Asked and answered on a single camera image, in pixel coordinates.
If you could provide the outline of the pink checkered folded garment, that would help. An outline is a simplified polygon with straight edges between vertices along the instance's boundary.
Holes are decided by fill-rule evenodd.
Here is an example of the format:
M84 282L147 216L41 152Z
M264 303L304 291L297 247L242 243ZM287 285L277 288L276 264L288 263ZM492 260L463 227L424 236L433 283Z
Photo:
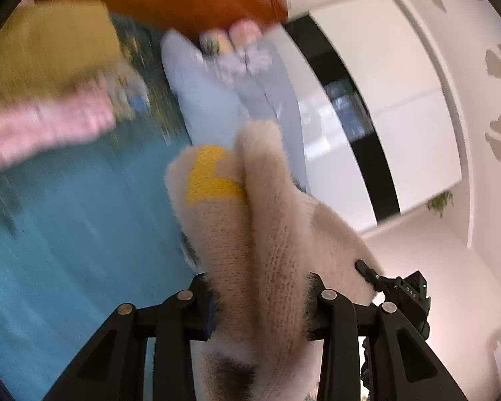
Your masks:
M101 76L57 98L0 106L0 172L42 151L93 141L116 123Z

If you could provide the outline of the beige fuzzy knit sweater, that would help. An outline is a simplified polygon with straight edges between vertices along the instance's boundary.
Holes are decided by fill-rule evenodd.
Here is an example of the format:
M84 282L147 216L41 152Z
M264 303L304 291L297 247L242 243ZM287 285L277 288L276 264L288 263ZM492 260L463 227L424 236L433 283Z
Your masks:
M186 148L165 185L216 301L202 351L209 400L303 400L318 383L310 277L353 303L375 290L357 261L378 266L358 234L292 180L279 127L250 121L232 148Z

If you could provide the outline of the white black glossy wardrobe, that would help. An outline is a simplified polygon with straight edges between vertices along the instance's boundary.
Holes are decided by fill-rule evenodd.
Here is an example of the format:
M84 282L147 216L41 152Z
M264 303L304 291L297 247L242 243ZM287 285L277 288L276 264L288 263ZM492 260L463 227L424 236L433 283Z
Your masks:
M266 33L299 103L306 187L357 232L463 177L442 81L394 0L345 0Z

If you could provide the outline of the pink floral pillow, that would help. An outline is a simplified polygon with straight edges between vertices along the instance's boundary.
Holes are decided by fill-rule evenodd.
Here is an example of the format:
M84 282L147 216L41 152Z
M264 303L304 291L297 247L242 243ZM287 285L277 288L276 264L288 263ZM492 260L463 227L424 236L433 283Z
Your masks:
M202 52L207 55L223 55L234 52L262 37L262 29L252 19L237 21L228 30L213 28L199 36Z

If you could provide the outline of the mustard yellow folded garment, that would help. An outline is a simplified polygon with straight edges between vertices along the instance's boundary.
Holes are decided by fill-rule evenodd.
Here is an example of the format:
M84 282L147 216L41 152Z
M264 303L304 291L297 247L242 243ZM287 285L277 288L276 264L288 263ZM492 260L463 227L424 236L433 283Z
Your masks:
M0 103L48 97L121 59L99 0L48 0L16 8L0 31Z

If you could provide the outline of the teal floral bed sheet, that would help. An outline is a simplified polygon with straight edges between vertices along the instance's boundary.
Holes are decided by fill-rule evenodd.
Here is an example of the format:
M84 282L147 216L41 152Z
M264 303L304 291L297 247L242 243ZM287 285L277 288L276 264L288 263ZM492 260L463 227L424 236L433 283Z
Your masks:
M0 379L16 400L42 399L119 304L161 303L192 279L164 185L189 144L164 34L112 20L151 111L0 174Z

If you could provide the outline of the green hanging plant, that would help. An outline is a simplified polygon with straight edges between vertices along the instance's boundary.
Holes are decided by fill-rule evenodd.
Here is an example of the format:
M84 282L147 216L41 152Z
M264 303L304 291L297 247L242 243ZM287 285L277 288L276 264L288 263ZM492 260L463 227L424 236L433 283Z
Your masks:
M454 206L453 192L450 190L438 194L426 203L427 210L437 214L440 218L444 217L445 209L448 206Z

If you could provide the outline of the light blue floral duvet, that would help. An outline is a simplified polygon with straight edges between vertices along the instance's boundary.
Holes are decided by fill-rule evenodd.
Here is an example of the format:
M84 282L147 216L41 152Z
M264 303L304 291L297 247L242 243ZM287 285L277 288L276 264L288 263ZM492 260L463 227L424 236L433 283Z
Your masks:
M207 56L175 30L161 41L166 79L177 99L193 145L232 148L249 120L272 120L281 128L290 170L309 190L296 93L281 57L267 39Z

